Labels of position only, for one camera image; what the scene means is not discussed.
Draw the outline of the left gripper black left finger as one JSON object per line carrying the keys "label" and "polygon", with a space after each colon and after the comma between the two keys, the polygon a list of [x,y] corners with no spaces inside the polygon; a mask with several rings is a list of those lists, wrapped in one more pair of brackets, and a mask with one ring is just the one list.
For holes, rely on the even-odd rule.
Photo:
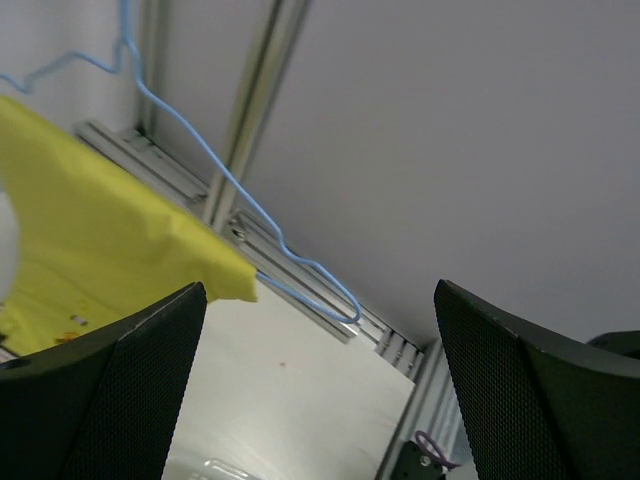
{"label": "left gripper black left finger", "polygon": [[159,479],[207,307],[192,283],[1,365],[4,479]]}

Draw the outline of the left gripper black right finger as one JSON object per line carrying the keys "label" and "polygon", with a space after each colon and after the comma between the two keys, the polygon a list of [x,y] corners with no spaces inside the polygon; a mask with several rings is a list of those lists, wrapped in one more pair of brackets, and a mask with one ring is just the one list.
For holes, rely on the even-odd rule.
{"label": "left gripper black right finger", "polygon": [[479,478],[638,478],[637,331],[582,343],[447,280],[434,304]]}

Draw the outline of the yellow trousers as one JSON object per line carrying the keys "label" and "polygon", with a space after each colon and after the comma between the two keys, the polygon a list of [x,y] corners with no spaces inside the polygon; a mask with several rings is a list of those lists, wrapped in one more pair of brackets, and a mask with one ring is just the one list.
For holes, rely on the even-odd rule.
{"label": "yellow trousers", "polygon": [[26,356],[199,282],[253,302],[255,268],[184,208],[9,97],[1,184],[18,226],[1,343]]}

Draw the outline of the blue hanger of yellow trousers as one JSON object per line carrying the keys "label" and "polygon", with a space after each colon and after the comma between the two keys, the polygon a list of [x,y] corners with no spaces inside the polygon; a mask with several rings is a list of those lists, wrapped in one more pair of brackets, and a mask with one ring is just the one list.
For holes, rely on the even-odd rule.
{"label": "blue hanger of yellow trousers", "polygon": [[88,55],[87,53],[79,50],[69,50],[61,56],[55,58],[51,62],[25,74],[23,78],[16,79],[8,74],[2,74],[1,80],[9,84],[16,91],[24,94],[31,95],[35,91],[36,82],[42,78],[51,75],[63,68],[73,61],[79,60],[91,64],[100,70],[112,74],[118,75],[122,71],[123,55],[128,52],[132,58],[133,77],[135,79],[135,85],[137,90],[142,94],[143,98],[149,100],[154,106],[167,112],[171,117],[178,121],[182,127],[191,135],[191,137],[199,144],[199,146],[208,155],[211,162],[218,168],[220,173],[228,180],[241,197],[249,203],[249,205],[263,218],[264,221],[271,227],[275,233],[277,244],[280,252],[288,258],[290,261],[305,265],[314,269],[326,280],[328,280],[335,288],[337,288],[350,302],[354,309],[354,314],[350,317],[340,316],[322,304],[315,302],[304,295],[298,293],[294,289],[270,278],[263,272],[256,273],[256,278],[266,282],[268,285],[275,287],[276,289],[286,293],[297,301],[305,304],[311,309],[314,309],[322,314],[327,315],[329,318],[340,322],[342,324],[354,325],[358,323],[362,316],[362,307],[356,297],[337,279],[335,278],[323,265],[319,262],[305,257],[301,257],[295,254],[287,246],[285,237],[281,227],[277,222],[262,208],[262,206],[249,194],[249,192],[241,185],[236,177],[224,166],[222,160],[216,155],[214,150],[206,143],[200,133],[193,127],[193,125],[184,118],[177,110],[159,98],[156,94],[152,93],[149,87],[143,80],[142,60],[139,49],[136,45],[136,41],[133,38],[132,27],[132,7],[131,2],[128,0],[120,0],[118,2],[118,23],[119,30],[116,39],[113,43],[112,53],[113,62],[111,64],[104,63],[97,58]]}

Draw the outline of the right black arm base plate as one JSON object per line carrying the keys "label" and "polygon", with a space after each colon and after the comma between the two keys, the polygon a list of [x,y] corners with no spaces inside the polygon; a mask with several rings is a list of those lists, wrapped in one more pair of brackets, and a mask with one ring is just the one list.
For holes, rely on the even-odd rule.
{"label": "right black arm base plate", "polygon": [[434,455],[427,455],[413,441],[403,444],[390,480],[445,480],[444,466]]}

